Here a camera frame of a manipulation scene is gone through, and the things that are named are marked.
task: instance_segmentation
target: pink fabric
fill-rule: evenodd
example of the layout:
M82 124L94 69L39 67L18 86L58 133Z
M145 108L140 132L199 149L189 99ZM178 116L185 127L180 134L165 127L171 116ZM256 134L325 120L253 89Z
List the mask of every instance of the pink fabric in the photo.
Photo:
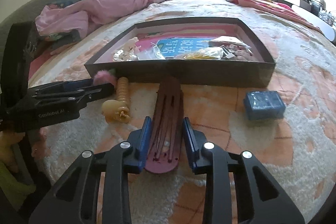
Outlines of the pink fabric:
M277 3L271 0L227 0L242 7L251 7L270 14L282 17L288 20L292 20L297 23L301 23L311 29L314 29L320 33L320 28L315 27L306 21L303 17L299 16L293 9L286 4Z
M81 39L101 25L165 0L82 0L63 9L45 6L35 19L41 36L78 30Z

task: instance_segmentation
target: bedspread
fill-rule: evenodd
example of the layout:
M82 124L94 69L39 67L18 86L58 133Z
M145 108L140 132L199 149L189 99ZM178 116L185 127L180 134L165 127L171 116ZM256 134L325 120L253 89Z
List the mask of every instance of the bedspread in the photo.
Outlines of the bedspread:
M223 149L233 153L252 151L292 198L307 223L336 181L336 50L315 30L225 0L166 1L105 25L54 56L34 74L30 86L88 78L83 64L134 23L193 16L236 17L244 21L276 60L268 89L277 90L287 108L283 120L249 128L243 122L243 98L247 91L256 89L182 85L185 116L195 129ZM141 128L145 116L153 115L157 89L158 84L130 84L129 124L106 124L100 114L104 100L100 100L81 110L79 119L46 128L50 154L41 164L50 179L57 180L83 150L108 150L127 139L130 131ZM201 223L204 179L191 173L184 148L177 170L163 175L144 171L129 176L133 223ZM233 216L236 223L234 207Z

